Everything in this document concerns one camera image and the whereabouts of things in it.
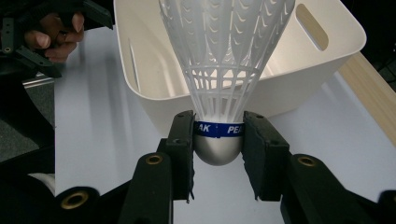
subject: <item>shuttlecock cork base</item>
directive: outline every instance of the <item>shuttlecock cork base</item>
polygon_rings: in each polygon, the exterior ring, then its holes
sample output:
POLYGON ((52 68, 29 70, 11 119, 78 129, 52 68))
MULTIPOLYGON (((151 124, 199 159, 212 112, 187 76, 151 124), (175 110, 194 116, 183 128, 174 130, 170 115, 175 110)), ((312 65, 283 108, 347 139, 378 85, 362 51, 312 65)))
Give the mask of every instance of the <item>shuttlecock cork base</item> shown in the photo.
POLYGON ((225 165, 239 155, 243 135, 243 123, 195 121, 194 150, 202 161, 210 165, 225 165))

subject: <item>human hand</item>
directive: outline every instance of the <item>human hand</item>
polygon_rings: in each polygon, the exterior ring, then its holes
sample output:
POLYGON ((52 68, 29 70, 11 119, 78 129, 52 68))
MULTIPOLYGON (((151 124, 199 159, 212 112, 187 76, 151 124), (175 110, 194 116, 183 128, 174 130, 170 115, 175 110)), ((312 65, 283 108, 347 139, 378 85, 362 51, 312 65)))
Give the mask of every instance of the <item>human hand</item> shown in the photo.
POLYGON ((40 21, 44 33, 32 30, 24 34, 30 49, 45 49, 44 55, 54 63, 64 63, 68 55, 84 37, 84 16, 77 12, 72 19, 73 28, 64 27, 56 13, 51 13, 40 21))

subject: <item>white table surface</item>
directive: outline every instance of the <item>white table surface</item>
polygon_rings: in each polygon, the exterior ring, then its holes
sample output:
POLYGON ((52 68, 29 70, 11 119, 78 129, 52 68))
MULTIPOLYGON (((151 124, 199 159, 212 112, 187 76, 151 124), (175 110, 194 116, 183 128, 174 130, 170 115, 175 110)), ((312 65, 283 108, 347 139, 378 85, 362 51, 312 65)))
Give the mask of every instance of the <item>white table surface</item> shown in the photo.
MULTIPOLYGON (((160 134, 122 73, 117 34, 86 33, 55 82, 56 192, 106 193, 132 178, 160 134)), ((335 73, 299 108, 269 120, 293 154, 315 156, 349 190, 376 201, 396 189, 396 148, 335 73)), ((195 200, 175 202, 174 223, 283 223, 279 203, 254 201, 243 161, 215 167, 194 157, 195 200)))

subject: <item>white storage bin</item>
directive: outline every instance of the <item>white storage bin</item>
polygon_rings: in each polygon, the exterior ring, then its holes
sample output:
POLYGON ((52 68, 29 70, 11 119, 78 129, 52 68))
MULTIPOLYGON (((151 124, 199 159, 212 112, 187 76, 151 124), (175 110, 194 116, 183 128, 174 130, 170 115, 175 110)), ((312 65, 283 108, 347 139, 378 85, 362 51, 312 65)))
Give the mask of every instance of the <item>white storage bin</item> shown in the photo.
MULTIPOLYGON (((126 82, 167 136, 175 114, 193 109, 160 16, 158 0, 115 0, 126 82)), ((246 110, 266 117, 302 104, 365 44, 365 33, 339 0, 296 0, 284 34, 246 110)))

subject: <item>badminton shuttlecock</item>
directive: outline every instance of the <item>badminton shuttlecock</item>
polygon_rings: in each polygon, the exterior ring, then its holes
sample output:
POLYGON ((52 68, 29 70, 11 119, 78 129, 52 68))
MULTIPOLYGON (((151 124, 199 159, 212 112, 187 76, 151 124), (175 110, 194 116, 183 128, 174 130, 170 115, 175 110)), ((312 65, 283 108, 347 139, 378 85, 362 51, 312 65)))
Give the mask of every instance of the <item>badminton shuttlecock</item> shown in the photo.
POLYGON ((233 161, 242 112, 289 20, 294 0, 160 0, 197 114, 194 149, 212 165, 233 161))

